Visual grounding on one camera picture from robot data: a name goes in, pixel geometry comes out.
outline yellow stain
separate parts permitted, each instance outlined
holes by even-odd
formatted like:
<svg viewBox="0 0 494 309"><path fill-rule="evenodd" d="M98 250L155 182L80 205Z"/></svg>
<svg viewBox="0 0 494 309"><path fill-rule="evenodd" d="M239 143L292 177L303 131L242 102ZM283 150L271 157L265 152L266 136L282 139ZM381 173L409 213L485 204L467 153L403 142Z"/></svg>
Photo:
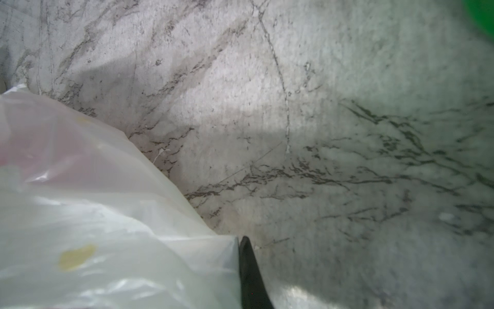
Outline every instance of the yellow stain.
<svg viewBox="0 0 494 309"><path fill-rule="evenodd" d="M83 117L83 116L78 116L78 117L76 118L76 120L77 120L78 122L80 122L80 123L88 123L88 122L89 122L89 123L91 123L91 120L89 120L88 118Z"/></svg>
<svg viewBox="0 0 494 309"><path fill-rule="evenodd" d="M96 252L95 245L87 245L79 249L68 250L60 255L58 267L63 271L71 271L81 266Z"/></svg>

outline crack line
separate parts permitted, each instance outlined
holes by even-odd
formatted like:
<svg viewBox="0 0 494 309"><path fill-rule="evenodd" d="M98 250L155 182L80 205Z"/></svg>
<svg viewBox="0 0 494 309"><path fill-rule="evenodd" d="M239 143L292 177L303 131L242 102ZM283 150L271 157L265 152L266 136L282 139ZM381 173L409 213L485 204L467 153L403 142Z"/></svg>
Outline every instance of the crack line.
<svg viewBox="0 0 494 309"><path fill-rule="evenodd" d="M262 16L264 15L264 11L261 12L259 10L259 6L255 5L253 0L250 0L250 3L252 4L253 9L258 11L257 18L259 19L259 23L261 24L262 31L264 31L264 36L266 37L269 47L271 49L271 53L273 54L273 59L275 60L275 64L276 64L276 70L278 71L278 77L280 78L281 88L283 90L283 96L285 99L285 110L287 113L287 127L285 130L285 137L287 139L287 149L285 151L285 154L289 154L290 153L290 107L288 105L288 95L287 95L287 90L285 88L285 80L283 79L283 74L281 73L280 65L278 63L278 57L276 56L275 49L273 47L273 44L271 43L269 33L266 30L266 27L264 26L264 22L262 21Z"/></svg>

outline white marble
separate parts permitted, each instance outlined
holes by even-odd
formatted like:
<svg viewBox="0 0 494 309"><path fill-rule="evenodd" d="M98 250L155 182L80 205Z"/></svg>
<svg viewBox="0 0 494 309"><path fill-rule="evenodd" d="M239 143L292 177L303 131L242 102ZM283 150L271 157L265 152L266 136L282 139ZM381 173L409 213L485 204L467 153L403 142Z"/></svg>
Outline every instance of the white marble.
<svg viewBox="0 0 494 309"><path fill-rule="evenodd" d="M278 308L494 306L494 41L461 1L40 12L9 83L124 131L211 228L250 236Z"/></svg>

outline white plastic bag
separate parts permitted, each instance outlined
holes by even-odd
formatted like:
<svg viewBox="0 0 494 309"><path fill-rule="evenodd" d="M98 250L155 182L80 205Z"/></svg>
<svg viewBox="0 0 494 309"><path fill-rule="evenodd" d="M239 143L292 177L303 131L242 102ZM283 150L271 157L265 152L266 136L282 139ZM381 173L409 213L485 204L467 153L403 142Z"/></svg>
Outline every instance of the white plastic bag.
<svg viewBox="0 0 494 309"><path fill-rule="evenodd" d="M119 130L0 95L0 308L240 308L238 242Z"/></svg>

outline marble surface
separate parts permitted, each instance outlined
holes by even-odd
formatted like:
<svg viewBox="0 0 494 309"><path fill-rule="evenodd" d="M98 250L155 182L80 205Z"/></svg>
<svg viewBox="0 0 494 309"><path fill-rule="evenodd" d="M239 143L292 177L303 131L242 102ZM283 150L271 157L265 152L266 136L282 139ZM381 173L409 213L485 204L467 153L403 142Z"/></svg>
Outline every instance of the marble surface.
<svg viewBox="0 0 494 309"><path fill-rule="evenodd" d="M494 307L494 41L461 1L15 5L40 41L2 41L10 85L250 236L276 307Z"/></svg>

